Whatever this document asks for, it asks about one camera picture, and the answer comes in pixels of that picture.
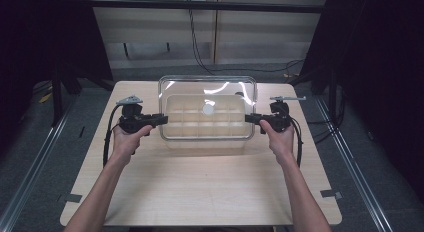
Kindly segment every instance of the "wooden table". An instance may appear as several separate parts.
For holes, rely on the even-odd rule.
[[[257,84],[256,112],[269,114],[270,96],[296,96],[290,85]],[[143,113],[159,112],[158,82],[118,82],[94,135],[72,194],[87,196],[102,170],[104,137],[115,102],[130,95],[143,99]],[[301,125],[301,170],[330,224],[341,222],[334,197],[298,101],[287,101]],[[114,121],[120,116],[115,113]],[[292,224],[283,172],[268,148],[268,137],[255,126],[243,149],[169,149],[159,129],[141,139],[113,195],[105,225],[286,225]],[[67,202],[66,225],[80,203]]]

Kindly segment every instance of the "handheld controller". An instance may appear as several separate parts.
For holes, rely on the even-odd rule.
[[[290,97],[271,97],[270,99],[276,100],[269,106],[271,108],[270,115],[262,115],[251,113],[245,115],[245,121],[259,125],[260,120],[266,120],[276,132],[282,132],[284,129],[290,126],[292,118],[289,115],[289,106],[283,100],[305,100],[306,98],[290,98]],[[261,127],[261,134],[265,134],[265,131]]]
[[[133,134],[146,125],[156,128],[158,125],[168,123],[168,116],[164,116],[163,114],[142,114],[142,109],[143,106],[138,104],[124,105],[122,107],[122,116],[119,118],[119,126],[125,132]]]

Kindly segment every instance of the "gray carpet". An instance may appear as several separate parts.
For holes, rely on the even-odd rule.
[[[243,68],[275,70],[285,65],[243,65]],[[239,65],[214,66],[213,68],[240,68]],[[219,75],[250,75],[257,82],[283,83],[287,80],[284,72],[259,71],[215,71]],[[296,67],[290,71],[296,73]],[[208,73],[198,66],[182,66],[154,69],[128,69],[114,71],[115,81],[152,80],[156,81],[166,74],[203,74]],[[37,180],[33,191],[18,218],[13,231],[61,231],[59,217],[64,204],[58,202],[62,194],[69,193],[84,160],[85,153],[99,123],[106,102],[110,96],[101,88],[96,88],[88,81],[81,81],[84,89],[76,98],[69,118],[53,151]],[[311,98],[309,84],[295,87],[299,96]],[[0,164],[0,209],[3,212],[13,196],[28,167],[38,153],[50,129],[52,118],[51,101],[45,104],[32,103],[27,119],[21,124],[9,153]],[[323,120],[313,99],[301,102],[308,121]],[[371,141],[368,129],[355,111],[346,104],[346,112],[341,131],[351,147],[352,153],[365,177],[384,208],[394,231],[420,231],[424,228],[424,207],[417,200],[414,192],[405,180],[388,162],[384,150],[378,142]],[[323,124],[310,125],[314,139],[319,140],[327,127]],[[343,216],[341,224],[333,227],[334,231],[378,231],[368,209],[362,200],[331,136],[317,145],[330,184],[335,191],[341,192],[343,198],[338,200]],[[128,228],[105,228],[105,231],[127,231]]]

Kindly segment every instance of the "transparent plastic bin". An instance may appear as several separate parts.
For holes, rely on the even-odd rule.
[[[170,148],[240,148],[254,133],[256,82],[247,76],[165,76],[159,81],[160,127]]]

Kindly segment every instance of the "person's right hand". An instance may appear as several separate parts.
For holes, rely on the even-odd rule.
[[[266,120],[259,121],[262,129],[269,137],[269,148],[277,157],[277,162],[283,166],[286,160],[294,160],[293,155],[293,138],[294,128],[292,125],[287,127],[283,132],[276,132]]]
[[[140,146],[140,138],[152,129],[151,125],[146,125],[134,134],[128,134],[120,126],[116,126],[113,129],[113,153],[110,159],[126,166],[131,160],[131,155]]]

